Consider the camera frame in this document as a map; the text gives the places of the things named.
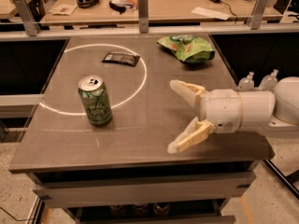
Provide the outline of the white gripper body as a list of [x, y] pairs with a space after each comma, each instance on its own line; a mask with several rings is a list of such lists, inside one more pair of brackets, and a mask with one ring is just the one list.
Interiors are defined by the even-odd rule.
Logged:
[[213, 90], [198, 98], [199, 119], [210, 133], [234, 133], [241, 124], [242, 107], [234, 90]]

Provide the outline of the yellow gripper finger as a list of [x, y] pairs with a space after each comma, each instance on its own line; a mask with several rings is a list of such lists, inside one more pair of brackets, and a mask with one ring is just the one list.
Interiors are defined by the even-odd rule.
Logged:
[[207, 119], [200, 121], [195, 117], [186, 129], [168, 145], [167, 152], [179, 153], [202, 143], [216, 130], [215, 126]]
[[200, 102], [202, 96], [207, 93], [203, 86], [181, 80], [171, 80], [169, 84], [170, 88], [192, 107], [195, 107]]

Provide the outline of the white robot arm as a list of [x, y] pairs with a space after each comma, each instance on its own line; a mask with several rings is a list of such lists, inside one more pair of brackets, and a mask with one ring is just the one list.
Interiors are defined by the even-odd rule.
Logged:
[[297, 77], [280, 80], [272, 91], [213, 90], [180, 80], [171, 89], [199, 114], [168, 145], [170, 154], [200, 144], [213, 134], [254, 132], [275, 138], [299, 136], [299, 81]]

